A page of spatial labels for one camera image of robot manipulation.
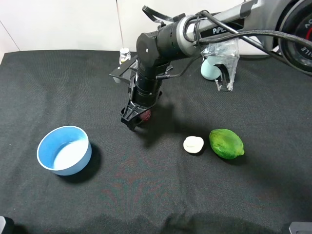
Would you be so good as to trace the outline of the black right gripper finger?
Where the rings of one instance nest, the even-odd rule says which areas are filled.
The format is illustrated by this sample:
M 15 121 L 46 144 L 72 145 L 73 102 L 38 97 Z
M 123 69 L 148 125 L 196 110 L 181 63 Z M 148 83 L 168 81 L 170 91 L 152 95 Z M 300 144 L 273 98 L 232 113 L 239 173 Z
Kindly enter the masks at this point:
M 144 108 L 131 101 L 121 110 L 121 122 L 124 123 L 131 131 L 135 130 L 135 119 L 144 112 Z
M 144 122 L 145 122 L 145 120 L 143 120 L 141 117 L 136 117 L 136 119 L 135 119 L 135 130 L 141 128 Z

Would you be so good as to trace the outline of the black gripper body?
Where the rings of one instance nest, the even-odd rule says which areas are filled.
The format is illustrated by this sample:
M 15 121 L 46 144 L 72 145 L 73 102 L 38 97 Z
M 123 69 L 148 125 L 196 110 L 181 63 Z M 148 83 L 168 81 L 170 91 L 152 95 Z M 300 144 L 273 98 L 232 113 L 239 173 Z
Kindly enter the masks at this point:
M 156 76 L 164 75 L 170 66 L 170 62 L 162 63 L 154 67 L 148 67 L 143 62 L 138 62 L 137 72 L 130 84 L 130 102 L 143 108 L 151 108 L 159 97 L 161 80 Z

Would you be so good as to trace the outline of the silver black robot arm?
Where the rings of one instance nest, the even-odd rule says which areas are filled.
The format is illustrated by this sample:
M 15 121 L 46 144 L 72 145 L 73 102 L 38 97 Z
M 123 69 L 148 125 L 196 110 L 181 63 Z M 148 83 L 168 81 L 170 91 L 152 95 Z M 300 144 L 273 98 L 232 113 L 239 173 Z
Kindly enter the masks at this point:
M 242 39 L 271 57 L 307 74 L 312 73 L 312 3 L 309 0 L 246 0 L 223 12 L 202 10 L 169 17 L 148 7 L 143 12 L 158 24 L 136 40 L 136 56 L 112 76 L 128 83 L 129 101 L 121 121 L 130 129 L 142 121 L 172 78 L 174 60 L 204 57 L 209 46 Z

